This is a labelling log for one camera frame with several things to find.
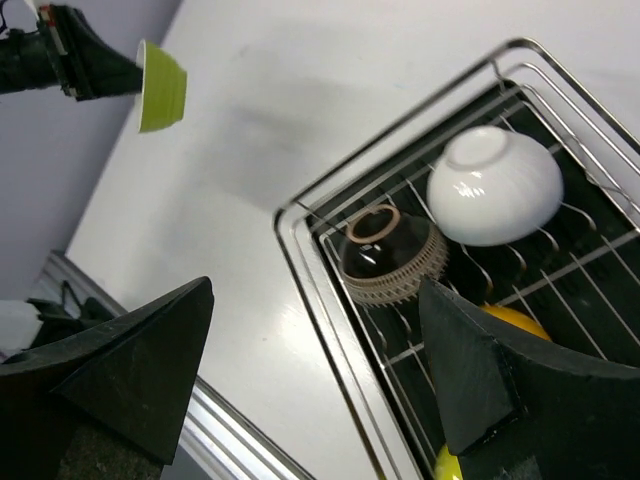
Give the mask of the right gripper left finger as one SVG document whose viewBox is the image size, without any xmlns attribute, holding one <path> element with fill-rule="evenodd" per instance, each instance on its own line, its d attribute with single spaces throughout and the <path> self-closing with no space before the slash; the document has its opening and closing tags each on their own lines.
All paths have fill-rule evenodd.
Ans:
<svg viewBox="0 0 640 480">
<path fill-rule="evenodd" d="M 200 277 L 2 363 L 2 478 L 159 478 L 175 457 L 213 307 Z"/>
</svg>

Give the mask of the brown patterned bowl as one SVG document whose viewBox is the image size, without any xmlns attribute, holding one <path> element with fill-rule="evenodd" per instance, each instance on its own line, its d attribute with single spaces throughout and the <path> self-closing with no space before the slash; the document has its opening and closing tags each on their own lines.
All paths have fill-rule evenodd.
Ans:
<svg viewBox="0 0 640 480">
<path fill-rule="evenodd" d="M 449 249 L 428 218 L 384 203 L 348 223 L 338 253 L 340 276 L 351 299 L 382 307 L 415 298 L 426 278 L 439 280 Z"/>
</svg>

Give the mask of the white square bowl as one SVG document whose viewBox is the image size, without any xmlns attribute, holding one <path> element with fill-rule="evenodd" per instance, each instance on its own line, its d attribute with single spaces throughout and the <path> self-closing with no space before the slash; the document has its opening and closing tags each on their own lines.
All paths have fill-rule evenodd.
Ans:
<svg viewBox="0 0 640 480">
<path fill-rule="evenodd" d="M 136 64 L 142 69 L 141 92 L 136 98 L 138 132 L 166 129 L 184 117 L 187 72 L 159 46 L 142 40 Z"/>
</svg>

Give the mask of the green round bowl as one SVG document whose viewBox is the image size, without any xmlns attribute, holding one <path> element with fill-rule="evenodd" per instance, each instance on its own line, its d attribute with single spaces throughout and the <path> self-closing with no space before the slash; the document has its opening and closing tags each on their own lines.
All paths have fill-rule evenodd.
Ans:
<svg viewBox="0 0 640 480">
<path fill-rule="evenodd" d="M 436 480 L 462 480 L 458 458 L 452 455 L 447 445 L 440 449 L 434 466 L 434 478 Z"/>
</svg>

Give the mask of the white ribbed bowl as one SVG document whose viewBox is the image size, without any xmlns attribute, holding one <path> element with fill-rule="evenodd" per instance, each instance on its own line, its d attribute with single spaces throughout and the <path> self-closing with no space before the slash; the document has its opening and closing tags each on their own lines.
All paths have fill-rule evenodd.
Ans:
<svg viewBox="0 0 640 480">
<path fill-rule="evenodd" d="M 564 198 L 562 172 L 533 138 L 495 126 L 454 136 L 434 164 L 426 203 L 449 239 L 489 247 L 544 226 Z"/>
</svg>

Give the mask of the orange round bowl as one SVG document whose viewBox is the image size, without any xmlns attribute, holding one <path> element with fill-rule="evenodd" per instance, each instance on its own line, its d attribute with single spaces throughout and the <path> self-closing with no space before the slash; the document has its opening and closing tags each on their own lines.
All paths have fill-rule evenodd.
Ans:
<svg viewBox="0 0 640 480">
<path fill-rule="evenodd" d="M 481 309 L 512 326 L 518 327 L 539 338 L 551 341 L 551 337 L 541 325 L 518 310 L 498 305 L 482 305 Z"/>
</svg>

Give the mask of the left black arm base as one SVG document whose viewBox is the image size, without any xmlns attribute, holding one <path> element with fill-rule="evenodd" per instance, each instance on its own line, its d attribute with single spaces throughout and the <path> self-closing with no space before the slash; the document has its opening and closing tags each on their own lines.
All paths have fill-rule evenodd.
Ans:
<svg viewBox="0 0 640 480">
<path fill-rule="evenodd" d="M 26 302 L 37 310 L 36 317 L 42 322 L 30 349 L 65 339 L 116 317 L 96 297 L 81 301 L 67 280 L 60 283 L 58 300 L 30 297 Z"/>
</svg>

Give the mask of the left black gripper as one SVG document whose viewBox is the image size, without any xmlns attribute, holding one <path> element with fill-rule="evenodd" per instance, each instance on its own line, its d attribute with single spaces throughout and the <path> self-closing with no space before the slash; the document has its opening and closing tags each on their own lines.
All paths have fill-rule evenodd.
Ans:
<svg viewBox="0 0 640 480">
<path fill-rule="evenodd" d="M 9 29 L 1 40 L 1 92 L 61 86 L 78 101 L 138 94 L 143 69 L 111 48 L 78 8 L 44 4 L 32 32 Z"/>
</svg>

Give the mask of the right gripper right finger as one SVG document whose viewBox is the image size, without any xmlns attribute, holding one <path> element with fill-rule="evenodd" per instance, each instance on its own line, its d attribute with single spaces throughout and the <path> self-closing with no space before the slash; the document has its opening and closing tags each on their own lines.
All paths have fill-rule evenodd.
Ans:
<svg viewBox="0 0 640 480">
<path fill-rule="evenodd" d="M 536 337 L 425 279 L 439 415 L 466 479 L 636 479 L 639 370 Z"/>
</svg>

